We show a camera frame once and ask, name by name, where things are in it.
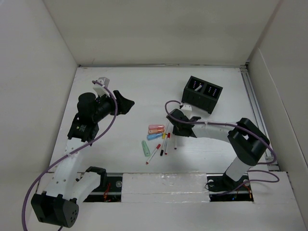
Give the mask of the purple capped marker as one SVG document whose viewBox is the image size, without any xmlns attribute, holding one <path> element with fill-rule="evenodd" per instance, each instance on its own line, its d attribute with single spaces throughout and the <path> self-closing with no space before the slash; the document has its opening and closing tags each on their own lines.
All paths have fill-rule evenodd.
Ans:
<svg viewBox="0 0 308 231">
<path fill-rule="evenodd" d="M 178 138 L 177 136 L 174 137 L 174 150 L 177 150 L 178 148 Z"/>
</svg>

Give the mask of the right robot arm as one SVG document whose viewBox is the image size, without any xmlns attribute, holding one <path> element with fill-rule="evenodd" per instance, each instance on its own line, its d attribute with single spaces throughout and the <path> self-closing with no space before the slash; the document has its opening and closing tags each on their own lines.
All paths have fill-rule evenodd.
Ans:
<svg viewBox="0 0 308 231">
<path fill-rule="evenodd" d="M 219 181 L 223 190 L 237 187 L 241 177 L 258 164 L 270 147 L 268 138 L 248 118 L 241 118 L 236 124 L 203 122 L 200 117 L 189 119 L 182 110 L 174 109 L 167 119 L 173 125 L 173 134 L 176 136 L 210 138 L 232 146 L 236 158 Z"/>
</svg>

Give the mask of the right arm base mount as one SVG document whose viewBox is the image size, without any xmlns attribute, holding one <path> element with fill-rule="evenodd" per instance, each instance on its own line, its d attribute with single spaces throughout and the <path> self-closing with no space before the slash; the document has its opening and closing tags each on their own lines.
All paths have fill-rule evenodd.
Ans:
<svg viewBox="0 0 308 231">
<path fill-rule="evenodd" d="M 210 202 L 253 202 L 252 189 L 249 183 L 242 185 L 249 180 L 244 174 L 239 181 L 227 185 L 222 174 L 208 174 L 205 189 L 209 191 Z"/>
</svg>

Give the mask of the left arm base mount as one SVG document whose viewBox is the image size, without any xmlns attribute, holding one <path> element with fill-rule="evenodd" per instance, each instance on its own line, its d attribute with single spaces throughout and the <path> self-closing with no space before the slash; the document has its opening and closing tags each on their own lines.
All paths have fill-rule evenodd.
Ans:
<svg viewBox="0 0 308 231">
<path fill-rule="evenodd" d="M 103 183 L 95 188 L 84 202 L 114 203 L 121 202 L 123 177 L 121 174 L 105 174 Z"/>
</svg>

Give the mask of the red capped marker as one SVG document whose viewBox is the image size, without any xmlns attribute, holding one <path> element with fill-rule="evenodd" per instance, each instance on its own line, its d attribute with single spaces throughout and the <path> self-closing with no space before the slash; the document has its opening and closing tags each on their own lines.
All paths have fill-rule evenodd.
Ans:
<svg viewBox="0 0 308 231">
<path fill-rule="evenodd" d="M 167 148 L 168 148 L 168 142 L 170 140 L 170 132 L 167 134 L 167 138 L 165 141 L 165 146 L 164 146 L 164 155 L 167 155 Z"/>
</svg>

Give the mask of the black capped marker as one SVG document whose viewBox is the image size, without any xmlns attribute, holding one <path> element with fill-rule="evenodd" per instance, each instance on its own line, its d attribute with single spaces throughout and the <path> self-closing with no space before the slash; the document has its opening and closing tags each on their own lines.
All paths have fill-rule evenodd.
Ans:
<svg viewBox="0 0 308 231">
<path fill-rule="evenodd" d="M 169 137 L 169 134 L 167 134 L 167 135 L 165 136 L 165 139 L 164 139 L 164 141 L 163 141 L 163 145 L 162 145 L 162 148 L 161 148 L 160 156 L 163 156 L 163 154 L 165 153 L 166 146 L 167 146 L 167 141 L 168 141 L 168 137 Z"/>
</svg>

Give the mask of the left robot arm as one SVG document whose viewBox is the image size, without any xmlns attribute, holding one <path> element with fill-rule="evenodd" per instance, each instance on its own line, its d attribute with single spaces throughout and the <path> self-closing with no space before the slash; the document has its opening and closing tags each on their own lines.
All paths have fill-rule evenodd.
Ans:
<svg viewBox="0 0 308 231">
<path fill-rule="evenodd" d="M 41 194 L 34 194 L 32 208 L 39 222 L 70 228 L 74 225 L 79 205 L 95 189 L 102 191 L 107 186 L 104 168 L 89 167 L 85 175 L 76 180 L 84 158 L 83 149 L 98 139 L 98 123 L 108 115 L 125 115 L 134 101 L 124 98 L 119 91 L 112 93 L 83 93 L 78 98 L 75 115 L 64 152 L 64 159 L 57 164 L 54 176 Z"/>
</svg>

